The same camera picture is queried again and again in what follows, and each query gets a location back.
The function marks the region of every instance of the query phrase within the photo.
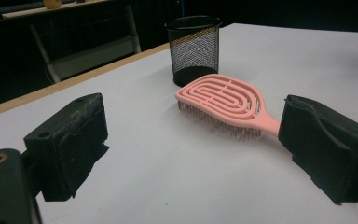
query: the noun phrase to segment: white table surface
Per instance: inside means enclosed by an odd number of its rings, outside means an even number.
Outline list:
[[[358,122],[358,33],[232,24],[220,30],[220,74],[284,98],[319,101]],[[0,114],[0,148],[77,97],[103,94],[108,152],[76,197],[46,203],[44,223],[358,223],[358,203],[334,205],[278,139],[242,142],[183,116],[168,49]]]

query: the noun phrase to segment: white table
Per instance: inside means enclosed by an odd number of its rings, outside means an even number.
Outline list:
[[[288,94],[358,122],[358,33],[232,24],[220,74],[250,82],[280,119]],[[241,142],[177,109],[168,49],[0,114],[0,148],[77,97],[101,92],[111,148],[74,199],[37,200],[44,223],[358,224],[358,203],[334,205],[278,139]]]

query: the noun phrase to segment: hairbrush handle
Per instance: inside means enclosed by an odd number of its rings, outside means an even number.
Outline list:
[[[279,140],[334,203],[358,202],[358,123],[319,102],[289,95]]]
[[[272,134],[278,137],[281,123],[274,119],[267,110],[263,110],[255,119],[255,126],[252,128]]]

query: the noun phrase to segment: dark background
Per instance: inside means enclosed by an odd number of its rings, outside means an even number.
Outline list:
[[[0,0],[0,7],[35,0]],[[0,16],[0,103],[39,90],[48,85],[48,71],[29,25],[48,34],[49,29],[65,25],[77,27],[55,33],[54,44],[44,40],[52,55],[65,56],[103,44],[128,34],[123,25],[123,6],[131,4],[141,49],[168,42],[164,23],[182,16],[211,15],[221,19],[222,27],[233,22],[289,28],[358,32],[358,1],[322,0],[112,0],[87,7],[37,17],[3,20]],[[97,20],[107,22],[95,25]]]

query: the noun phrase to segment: black mesh cup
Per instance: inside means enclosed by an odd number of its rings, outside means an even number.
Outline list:
[[[167,22],[173,82],[184,87],[191,81],[217,74],[219,68],[219,26],[210,16],[193,16]]]

